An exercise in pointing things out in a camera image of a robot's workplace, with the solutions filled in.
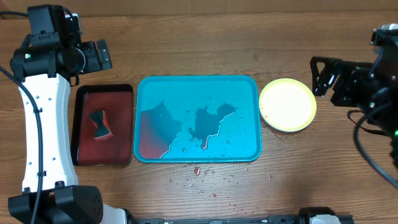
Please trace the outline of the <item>yellow-green plate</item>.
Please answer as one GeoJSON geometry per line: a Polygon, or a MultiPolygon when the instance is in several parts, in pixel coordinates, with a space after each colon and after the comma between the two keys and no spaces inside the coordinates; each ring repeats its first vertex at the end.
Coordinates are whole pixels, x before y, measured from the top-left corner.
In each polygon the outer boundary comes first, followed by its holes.
{"type": "Polygon", "coordinates": [[[305,129],[314,120],[317,102],[312,91],[302,82],[280,78],[262,89],[259,111],[269,126],[293,133],[305,129]]]}

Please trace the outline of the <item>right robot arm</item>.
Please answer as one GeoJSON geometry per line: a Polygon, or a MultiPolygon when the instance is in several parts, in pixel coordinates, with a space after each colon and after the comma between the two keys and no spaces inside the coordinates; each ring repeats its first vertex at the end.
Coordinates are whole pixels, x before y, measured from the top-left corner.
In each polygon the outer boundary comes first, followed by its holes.
{"type": "Polygon", "coordinates": [[[359,108],[368,114],[390,104],[369,118],[383,135],[392,139],[391,157],[397,165],[397,24],[374,29],[370,44],[376,47],[374,62],[349,62],[338,58],[312,57],[312,92],[323,96],[328,89],[334,94],[334,106],[359,108]]]}

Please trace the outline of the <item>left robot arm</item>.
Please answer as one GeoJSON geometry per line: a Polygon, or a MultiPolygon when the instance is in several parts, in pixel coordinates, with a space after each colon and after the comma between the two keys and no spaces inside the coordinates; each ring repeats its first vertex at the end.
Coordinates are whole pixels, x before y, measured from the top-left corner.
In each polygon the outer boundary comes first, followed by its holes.
{"type": "Polygon", "coordinates": [[[112,67],[104,40],[33,42],[14,52],[7,76],[25,110],[27,162],[22,193],[8,209],[22,223],[133,223],[105,204],[95,186],[80,185],[72,162],[68,101],[72,77],[112,67]]]}

